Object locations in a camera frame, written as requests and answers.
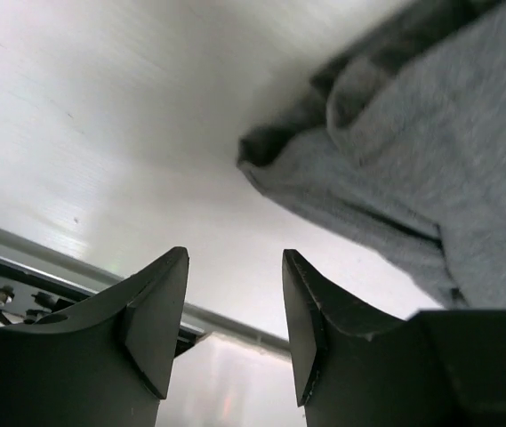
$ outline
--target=gray cloth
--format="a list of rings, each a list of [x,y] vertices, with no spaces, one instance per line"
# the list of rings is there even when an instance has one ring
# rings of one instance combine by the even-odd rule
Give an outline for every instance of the gray cloth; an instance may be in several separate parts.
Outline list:
[[[255,188],[447,307],[506,308],[506,2],[420,1],[312,85],[241,140]]]

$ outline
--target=bolt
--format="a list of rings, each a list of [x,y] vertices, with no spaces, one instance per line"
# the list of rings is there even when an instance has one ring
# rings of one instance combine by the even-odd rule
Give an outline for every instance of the bolt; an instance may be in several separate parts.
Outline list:
[[[6,289],[0,289],[0,308],[5,307],[5,304],[9,304],[13,301],[13,294]]]

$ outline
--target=fabric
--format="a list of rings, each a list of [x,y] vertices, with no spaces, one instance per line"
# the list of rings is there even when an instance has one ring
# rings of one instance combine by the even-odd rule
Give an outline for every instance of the fabric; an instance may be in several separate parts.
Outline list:
[[[241,140],[251,184],[446,307],[506,308],[506,1],[422,0],[311,83]]]

